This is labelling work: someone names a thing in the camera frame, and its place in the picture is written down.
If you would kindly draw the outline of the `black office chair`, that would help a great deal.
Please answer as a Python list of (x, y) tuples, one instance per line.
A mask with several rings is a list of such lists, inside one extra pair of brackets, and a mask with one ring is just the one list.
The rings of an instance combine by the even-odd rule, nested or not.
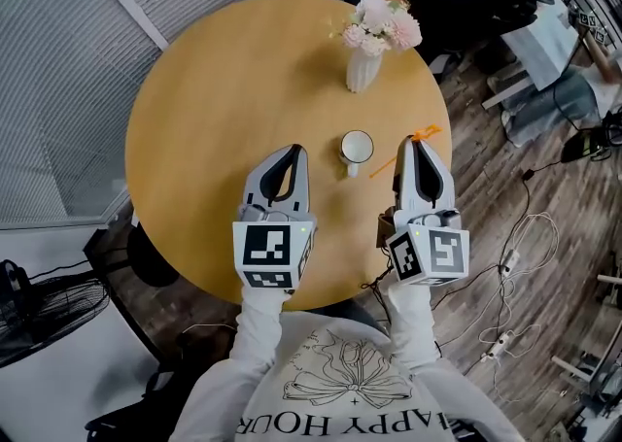
[(198, 378), (230, 351), (235, 328), (197, 325), (178, 335), (180, 356), (160, 365), (138, 402), (88, 422), (86, 442), (167, 442)]
[(532, 24), (538, 5), (555, 0), (410, 0), (408, 13), (419, 23), (417, 53), (427, 65)]

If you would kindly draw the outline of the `person's white printed sweatshirt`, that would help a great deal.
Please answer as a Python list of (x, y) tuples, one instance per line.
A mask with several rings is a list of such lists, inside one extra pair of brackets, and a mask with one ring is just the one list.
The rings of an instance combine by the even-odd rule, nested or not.
[(378, 330), (288, 313), (271, 365), (234, 351), (196, 382), (170, 442), (525, 442), (448, 363), (409, 369)]

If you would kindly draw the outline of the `black standing fan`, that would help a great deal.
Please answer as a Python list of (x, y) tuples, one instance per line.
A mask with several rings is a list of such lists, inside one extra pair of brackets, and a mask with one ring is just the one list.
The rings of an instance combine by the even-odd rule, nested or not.
[(96, 318), (110, 302), (108, 276), (130, 269), (154, 288), (180, 274), (164, 259), (143, 227), (130, 229), (122, 248), (105, 251), (86, 272), (59, 276), (59, 268), (29, 276), (0, 261), (0, 368), (29, 357)]

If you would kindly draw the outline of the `pink flower bouquet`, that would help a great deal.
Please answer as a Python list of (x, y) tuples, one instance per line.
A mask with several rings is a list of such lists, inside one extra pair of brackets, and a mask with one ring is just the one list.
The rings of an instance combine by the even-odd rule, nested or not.
[(360, 0), (330, 39), (338, 40), (363, 59), (380, 59), (386, 51), (407, 51), (423, 42), (419, 21), (400, 0)]

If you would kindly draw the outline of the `table with pale blue cloth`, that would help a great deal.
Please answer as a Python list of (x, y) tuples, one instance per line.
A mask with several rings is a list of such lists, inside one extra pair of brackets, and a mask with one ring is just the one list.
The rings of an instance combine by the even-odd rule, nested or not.
[(561, 0), (554, 0), (552, 5), (538, 7), (536, 15), (531, 25), (502, 36), (527, 75), (485, 100), (482, 103), (485, 109), (531, 86), (542, 90), (552, 85), (570, 64), (578, 34), (570, 26), (566, 6)]

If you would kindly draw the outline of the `person's right forearm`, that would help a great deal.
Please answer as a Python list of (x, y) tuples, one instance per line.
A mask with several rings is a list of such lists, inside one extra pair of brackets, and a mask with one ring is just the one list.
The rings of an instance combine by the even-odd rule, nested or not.
[(383, 295), (388, 299), (393, 356), (408, 369), (437, 362), (430, 288), (392, 284)]

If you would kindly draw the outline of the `white mug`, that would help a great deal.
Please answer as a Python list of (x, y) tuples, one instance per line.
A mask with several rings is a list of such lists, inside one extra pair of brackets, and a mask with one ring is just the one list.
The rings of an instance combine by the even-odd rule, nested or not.
[(347, 176), (356, 178), (360, 167), (373, 156), (374, 144), (362, 130), (351, 130), (343, 135), (339, 145), (339, 158), (345, 164)]

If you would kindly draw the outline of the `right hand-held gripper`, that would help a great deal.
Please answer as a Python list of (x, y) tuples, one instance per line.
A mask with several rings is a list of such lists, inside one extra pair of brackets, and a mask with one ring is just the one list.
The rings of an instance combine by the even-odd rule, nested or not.
[(388, 252), (397, 282), (440, 287), (467, 277), (470, 239), (460, 213), (407, 212), (455, 201), (449, 169), (426, 141), (406, 137), (399, 145), (393, 191), (399, 210), (379, 217), (377, 247)]

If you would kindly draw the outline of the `white ribbed vase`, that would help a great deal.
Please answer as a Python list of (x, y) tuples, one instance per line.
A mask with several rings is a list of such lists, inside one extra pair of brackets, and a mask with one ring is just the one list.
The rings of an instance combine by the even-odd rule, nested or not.
[(346, 86), (353, 93), (364, 91), (376, 78), (383, 56), (369, 55), (363, 49), (355, 49), (346, 72)]

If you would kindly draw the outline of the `person's left forearm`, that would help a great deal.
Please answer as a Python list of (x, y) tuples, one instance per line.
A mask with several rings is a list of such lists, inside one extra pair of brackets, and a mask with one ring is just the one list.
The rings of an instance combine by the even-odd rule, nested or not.
[(291, 295), (283, 289), (242, 288), (242, 307), (229, 359), (247, 374), (264, 374), (281, 340), (280, 316)]

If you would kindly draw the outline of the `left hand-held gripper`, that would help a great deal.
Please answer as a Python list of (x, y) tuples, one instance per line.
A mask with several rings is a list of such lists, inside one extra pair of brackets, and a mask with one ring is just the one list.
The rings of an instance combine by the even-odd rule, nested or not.
[(300, 144), (269, 155), (248, 175), (239, 220), (232, 224), (234, 267), (249, 288), (294, 292), (299, 287), (317, 230), (305, 213), (265, 209), (274, 202), (308, 211), (308, 156)]

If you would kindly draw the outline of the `round wooden table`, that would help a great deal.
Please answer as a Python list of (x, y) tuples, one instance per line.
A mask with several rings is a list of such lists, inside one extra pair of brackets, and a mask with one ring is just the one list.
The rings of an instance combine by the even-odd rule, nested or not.
[(98, 222), (125, 188), (135, 96), (165, 45), (238, 0), (0, 0), (0, 226)]

